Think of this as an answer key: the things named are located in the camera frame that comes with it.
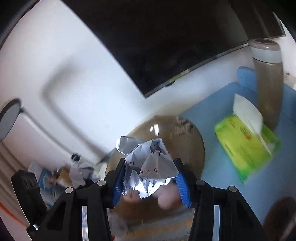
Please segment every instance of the television screen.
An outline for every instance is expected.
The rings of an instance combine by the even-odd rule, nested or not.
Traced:
[[[145,97],[253,38],[284,35],[261,1],[64,0]]]

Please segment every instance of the brown bottle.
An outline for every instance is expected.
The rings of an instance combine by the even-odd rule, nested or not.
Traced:
[[[249,41],[257,76],[258,110],[264,124],[272,131],[277,127],[283,99],[284,72],[281,48],[267,39]]]

